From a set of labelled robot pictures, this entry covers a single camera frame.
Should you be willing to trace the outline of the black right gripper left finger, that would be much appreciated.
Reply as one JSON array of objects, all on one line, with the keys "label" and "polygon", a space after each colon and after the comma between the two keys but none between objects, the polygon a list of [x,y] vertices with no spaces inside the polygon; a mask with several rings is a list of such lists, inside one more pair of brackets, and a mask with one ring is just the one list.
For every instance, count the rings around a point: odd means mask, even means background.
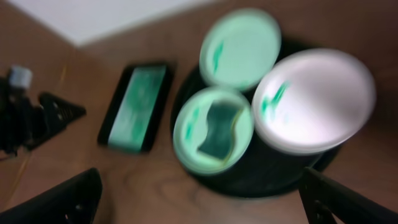
[{"label": "black right gripper left finger", "polygon": [[18,206],[1,212],[1,224],[93,223],[102,189],[98,169],[90,168]]}]

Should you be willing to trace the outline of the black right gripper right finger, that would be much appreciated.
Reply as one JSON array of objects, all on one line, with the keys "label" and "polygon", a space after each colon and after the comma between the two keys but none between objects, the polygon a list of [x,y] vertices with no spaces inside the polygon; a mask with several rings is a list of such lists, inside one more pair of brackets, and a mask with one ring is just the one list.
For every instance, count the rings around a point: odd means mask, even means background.
[{"label": "black right gripper right finger", "polygon": [[311,224],[397,223],[397,213],[306,167],[299,187],[300,198]]}]

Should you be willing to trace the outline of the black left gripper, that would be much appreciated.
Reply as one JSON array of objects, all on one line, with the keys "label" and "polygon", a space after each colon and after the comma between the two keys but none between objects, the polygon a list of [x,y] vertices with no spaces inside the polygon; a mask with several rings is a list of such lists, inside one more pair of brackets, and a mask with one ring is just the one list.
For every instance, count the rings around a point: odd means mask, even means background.
[{"label": "black left gripper", "polygon": [[16,156],[21,146],[33,147],[43,135],[49,140],[86,115],[84,107],[48,92],[39,95],[39,103],[44,111],[45,135],[42,111],[32,105],[26,89],[1,78],[1,151],[5,155]]}]

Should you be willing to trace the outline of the green and yellow sponge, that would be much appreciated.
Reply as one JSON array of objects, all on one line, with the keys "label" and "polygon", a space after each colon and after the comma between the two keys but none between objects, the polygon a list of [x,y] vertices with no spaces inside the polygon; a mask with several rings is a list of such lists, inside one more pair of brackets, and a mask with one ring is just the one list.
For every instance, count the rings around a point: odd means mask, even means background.
[{"label": "green and yellow sponge", "polygon": [[232,101],[216,101],[206,115],[207,134],[198,152],[225,161],[235,144],[234,127],[243,107]]}]

